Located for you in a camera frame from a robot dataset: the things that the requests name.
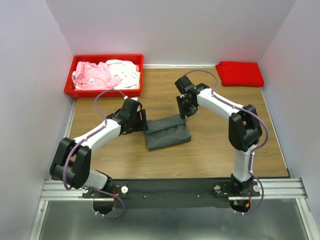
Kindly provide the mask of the dark grey t shirt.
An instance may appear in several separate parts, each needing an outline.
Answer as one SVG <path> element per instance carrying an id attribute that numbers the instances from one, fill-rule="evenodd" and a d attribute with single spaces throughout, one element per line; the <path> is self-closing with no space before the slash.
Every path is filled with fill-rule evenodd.
<path id="1" fill-rule="evenodd" d="M 148 120 L 148 130 L 145 131 L 148 150 L 154 151 L 190 142 L 192 136 L 186 122 L 187 120 L 179 114 Z"/>

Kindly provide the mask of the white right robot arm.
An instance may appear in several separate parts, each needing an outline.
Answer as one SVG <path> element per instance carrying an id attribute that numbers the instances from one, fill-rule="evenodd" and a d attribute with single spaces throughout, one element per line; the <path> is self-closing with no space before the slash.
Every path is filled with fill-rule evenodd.
<path id="1" fill-rule="evenodd" d="M 174 85 L 180 95 L 176 97 L 180 116 L 193 116 L 198 107 L 204 107 L 228 123 L 228 140 L 235 149 L 235 167 L 230 177 L 230 191 L 241 196 L 252 185 L 255 151 L 269 139 L 266 124 L 258 117 L 253 105 L 243 106 L 217 94 L 204 83 L 193 84 L 187 76 L 180 77 Z"/>

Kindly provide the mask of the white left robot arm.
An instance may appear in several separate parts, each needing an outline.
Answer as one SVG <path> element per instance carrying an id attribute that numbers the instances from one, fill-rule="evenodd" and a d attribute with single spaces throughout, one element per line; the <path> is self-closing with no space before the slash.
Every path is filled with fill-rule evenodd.
<path id="1" fill-rule="evenodd" d="M 58 144 L 49 173 L 67 190 L 85 187 L 101 198 L 107 197 L 112 192 L 112 178 L 91 169 L 92 155 L 112 139 L 148 128 L 146 110 L 138 97 L 125 97 L 120 109 L 102 118 L 102 123 L 89 132 L 74 139 L 65 137 Z"/>

